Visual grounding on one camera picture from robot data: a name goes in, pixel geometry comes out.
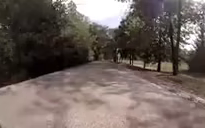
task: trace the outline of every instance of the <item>asphalt road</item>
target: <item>asphalt road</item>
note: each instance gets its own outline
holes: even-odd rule
[[[205,108],[94,62],[0,89],[3,128],[205,128]]]

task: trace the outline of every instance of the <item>white sky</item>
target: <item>white sky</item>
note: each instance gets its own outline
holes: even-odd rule
[[[77,10],[92,21],[117,27],[125,15],[128,4],[116,0],[73,0]]]

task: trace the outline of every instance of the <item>grass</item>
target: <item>grass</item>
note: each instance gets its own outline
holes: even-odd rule
[[[139,66],[143,68],[143,62],[142,61],[134,61],[135,66]],[[156,70],[157,69],[157,64],[147,64],[146,69],[150,70]],[[188,65],[186,63],[181,63],[179,66],[180,71],[188,70]],[[172,63],[170,62],[163,62],[161,65],[161,71],[162,72],[172,72]]]
[[[181,90],[184,90],[186,92],[193,93],[195,95],[199,95],[201,97],[205,97],[205,75],[195,75],[195,74],[185,74],[181,72],[178,76],[171,75],[170,72],[172,72],[172,64],[168,62],[162,63],[162,72],[148,72],[148,71],[154,71],[156,70],[156,64],[148,64],[146,69],[143,68],[143,62],[142,61],[135,61],[134,62],[134,70],[138,70],[144,73],[141,73],[141,77],[157,84],[164,84],[160,83],[160,81],[164,81],[167,83],[167,86],[174,86],[175,88],[179,88]],[[180,71],[185,71],[188,69],[187,64],[182,63],[179,67]]]

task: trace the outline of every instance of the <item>forest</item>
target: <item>forest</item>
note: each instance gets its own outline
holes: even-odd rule
[[[73,1],[0,0],[0,87],[93,60],[186,63],[205,73],[205,2],[120,0],[118,28],[90,21]]]
[[[0,86],[99,59],[107,29],[73,1],[0,0]]]

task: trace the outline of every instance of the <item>roadside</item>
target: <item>roadside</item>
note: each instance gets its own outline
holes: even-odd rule
[[[139,77],[157,85],[164,85],[170,92],[201,103],[205,107],[205,77],[193,77],[186,74],[173,76],[168,72],[156,72],[151,69],[143,69],[140,66],[126,65],[129,69],[138,71]]]

